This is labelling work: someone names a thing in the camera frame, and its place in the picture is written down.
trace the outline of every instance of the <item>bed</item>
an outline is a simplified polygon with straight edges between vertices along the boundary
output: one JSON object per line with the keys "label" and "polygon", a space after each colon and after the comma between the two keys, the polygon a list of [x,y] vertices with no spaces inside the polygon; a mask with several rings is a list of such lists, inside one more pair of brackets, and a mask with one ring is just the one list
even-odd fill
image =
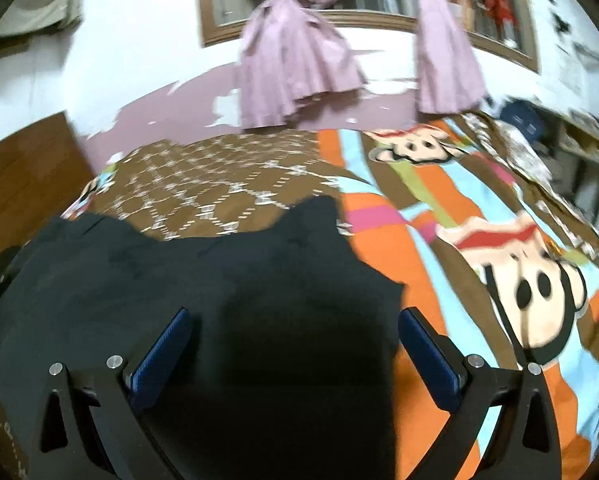
{"label": "bed", "polygon": [[[510,160],[497,124],[474,113],[408,131],[161,140],[107,168],[65,216],[88,209],[163,240],[212,237],[261,230],[306,196],[334,197],[358,257],[407,285],[403,306],[417,306],[464,355],[542,366],[563,478],[576,479],[599,451],[599,233]],[[491,408],[458,478],[474,474],[497,415]],[[393,416],[406,478],[448,414],[403,350]],[[2,418],[0,460],[25,478]]]}
{"label": "bed", "polygon": [[[3,139],[0,142],[0,252],[25,243],[52,216],[65,210],[91,178],[93,172],[64,113],[30,124]],[[13,475],[18,478],[18,461],[3,427],[4,422],[0,422],[9,459],[5,463],[14,465]]]}

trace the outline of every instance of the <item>metal screw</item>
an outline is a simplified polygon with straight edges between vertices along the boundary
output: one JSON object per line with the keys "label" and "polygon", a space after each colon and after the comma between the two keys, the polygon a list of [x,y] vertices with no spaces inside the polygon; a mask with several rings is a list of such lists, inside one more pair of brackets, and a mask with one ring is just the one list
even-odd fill
{"label": "metal screw", "polygon": [[122,364],[122,361],[124,359],[122,359],[121,355],[112,355],[106,360],[106,366],[115,370],[115,368],[118,368]]}
{"label": "metal screw", "polygon": [[481,368],[484,366],[484,358],[481,355],[471,354],[468,356],[468,364],[473,368]]}
{"label": "metal screw", "polygon": [[537,363],[529,363],[529,372],[533,375],[539,375],[541,373],[541,366]]}
{"label": "metal screw", "polygon": [[51,367],[49,368],[49,374],[51,375],[57,375],[62,371],[62,368],[64,368],[62,366],[62,363],[53,363],[51,365]]}

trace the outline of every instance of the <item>black cloth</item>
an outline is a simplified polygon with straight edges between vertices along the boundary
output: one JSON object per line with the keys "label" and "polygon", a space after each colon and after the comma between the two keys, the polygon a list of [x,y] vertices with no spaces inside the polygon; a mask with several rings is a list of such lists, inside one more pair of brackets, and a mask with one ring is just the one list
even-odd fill
{"label": "black cloth", "polygon": [[177,304],[199,330],[141,416],[185,478],[393,480],[403,286],[359,261],[336,222],[327,197],[216,238],[52,220],[0,299],[0,403],[24,452],[52,363],[125,355]]}

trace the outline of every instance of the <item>cartoon monkey face print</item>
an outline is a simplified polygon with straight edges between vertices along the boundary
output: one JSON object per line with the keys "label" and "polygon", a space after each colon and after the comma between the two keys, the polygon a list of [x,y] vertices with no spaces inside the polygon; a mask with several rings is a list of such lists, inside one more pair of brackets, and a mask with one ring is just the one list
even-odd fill
{"label": "cartoon monkey face print", "polygon": [[438,236],[483,276],[518,363],[553,362],[587,300],[581,270],[548,253],[525,211],[509,224],[470,218],[457,228],[439,227]]}
{"label": "cartoon monkey face print", "polygon": [[373,148],[369,158],[377,162],[399,162],[411,164],[441,164],[461,154],[450,142],[443,142],[445,131],[429,124],[417,124],[410,130],[376,130],[366,132],[373,139],[387,144]]}

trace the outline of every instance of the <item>colorful bedspread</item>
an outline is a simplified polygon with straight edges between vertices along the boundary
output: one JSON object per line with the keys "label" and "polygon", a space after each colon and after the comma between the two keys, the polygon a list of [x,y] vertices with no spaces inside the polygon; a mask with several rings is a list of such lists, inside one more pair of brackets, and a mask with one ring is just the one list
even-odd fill
{"label": "colorful bedspread", "polygon": [[[336,197],[340,232],[366,263],[406,283],[404,306],[417,306],[464,354],[491,366],[542,365],[563,478],[575,480],[599,449],[599,235],[506,159],[496,124],[474,114],[399,132],[163,140],[111,168],[106,185],[87,193],[88,208],[169,239],[260,230],[305,196]],[[75,214],[84,208],[78,202]],[[498,410],[489,411],[459,478],[474,473]],[[401,350],[398,479],[447,417]],[[7,427],[0,420],[3,462],[17,448]],[[17,478],[25,469],[20,453],[10,470]]]}
{"label": "colorful bedspread", "polygon": [[[359,257],[407,283],[415,305],[463,354],[491,366],[538,362],[557,415],[563,478],[599,448],[599,236],[559,197],[507,167],[487,117],[407,132],[325,130],[320,153],[361,181],[340,180]],[[493,433],[491,408],[459,478]],[[395,364],[397,477],[406,478],[447,414],[406,352]]]}

